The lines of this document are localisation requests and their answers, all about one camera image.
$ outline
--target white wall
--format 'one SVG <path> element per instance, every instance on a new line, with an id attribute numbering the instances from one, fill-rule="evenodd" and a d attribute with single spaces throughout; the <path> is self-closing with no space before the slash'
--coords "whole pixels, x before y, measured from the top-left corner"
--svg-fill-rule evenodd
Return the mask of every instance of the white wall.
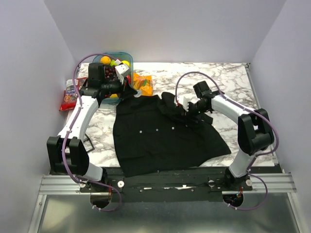
<path id="1" fill-rule="evenodd" d="M 250 67 L 261 106 L 280 134 L 277 157 L 293 174 L 311 230 L 311 1 L 287 0 Z"/>
<path id="2" fill-rule="evenodd" d="M 42 0 L 2 0 L 0 22 L 0 232 L 25 233 L 73 57 Z"/>
<path id="3" fill-rule="evenodd" d="M 44 0 L 75 59 L 250 62 L 285 0 Z"/>

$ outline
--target black garment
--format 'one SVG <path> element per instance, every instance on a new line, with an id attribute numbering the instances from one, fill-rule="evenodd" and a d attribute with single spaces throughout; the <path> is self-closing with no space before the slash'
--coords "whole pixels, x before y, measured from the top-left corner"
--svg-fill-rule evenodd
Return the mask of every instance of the black garment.
<path id="1" fill-rule="evenodd" d="M 117 106 L 115 150 L 126 177 L 199 166 L 231 151 L 206 114 L 186 117 L 174 95 L 128 98 Z"/>

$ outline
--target marble tabletop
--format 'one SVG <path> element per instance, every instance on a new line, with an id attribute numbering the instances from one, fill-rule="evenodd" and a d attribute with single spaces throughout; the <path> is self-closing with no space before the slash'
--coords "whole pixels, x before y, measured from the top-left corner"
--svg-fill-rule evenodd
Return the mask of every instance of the marble tabletop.
<path id="1" fill-rule="evenodd" d="M 87 76 L 88 63 L 81 65 L 78 77 Z M 249 79 L 243 64 L 229 63 L 134 63 L 134 72 L 139 75 L 152 75 L 154 95 L 161 95 L 167 91 L 174 93 L 178 78 L 189 71 L 200 71 L 212 77 L 221 90 L 233 100 L 245 106 L 256 108 L 256 101 L 250 86 Z M 189 75 L 179 83 L 178 94 L 184 95 L 189 100 L 196 102 L 198 99 L 193 90 L 193 85 L 204 81 L 200 75 Z M 207 80 L 209 87 L 215 89 L 213 83 Z M 210 159 L 201 166 L 229 166 L 238 150 L 237 125 L 226 116 L 213 112 L 208 113 L 213 117 L 213 126 L 231 149 L 231 154 Z M 86 134 L 90 137 L 95 150 L 89 152 L 90 162 L 97 166 L 119 167 L 119 162 L 114 150 L 113 124 L 116 117 L 116 104 L 102 103 L 93 115 Z M 254 166 L 274 166 L 272 155 L 261 156 Z"/>

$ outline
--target red chip bag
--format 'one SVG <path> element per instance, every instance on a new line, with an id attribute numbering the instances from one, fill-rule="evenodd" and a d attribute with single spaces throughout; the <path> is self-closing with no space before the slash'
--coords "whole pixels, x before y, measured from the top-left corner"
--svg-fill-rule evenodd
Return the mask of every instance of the red chip bag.
<path id="1" fill-rule="evenodd" d="M 75 79 L 75 84 L 77 85 L 78 89 L 83 86 L 87 77 Z M 78 95 L 73 87 L 72 79 L 66 81 L 66 90 L 64 92 L 64 99 L 62 105 L 60 106 L 60 111 L 72 110 L 76 106 L 78 99 Z"/>

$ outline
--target snack bag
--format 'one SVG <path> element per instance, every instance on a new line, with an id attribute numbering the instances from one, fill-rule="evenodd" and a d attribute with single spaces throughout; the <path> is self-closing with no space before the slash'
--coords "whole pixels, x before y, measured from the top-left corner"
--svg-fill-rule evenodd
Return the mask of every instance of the snack bag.
<path id="1" fill-rule="evenodd" d="M 134 73 L 133 87 L 136 90 L 141 90 L 143 96 L 152 96 L 152 76 L 140 76 Z"/>
<path id="2" fill-rule="evenodd" d="M 87 77 L 75 79 L 75 84 L 77 85 L 79 90 L 83 86 L 86 79 L 87 79 Z M 66 110 L 74 109 L 74 107 L 76 106 L 76 103 L 77 103 L 77 98 L 78 98 L 78 95 L 73 88 L 72 79 L 69 79 L 66 81 L 66 89 L 64 92 L 64 99 L 63 99 L 63 102 L 62 102 L 59 110 L 60 111 L 66 111 Z"/>

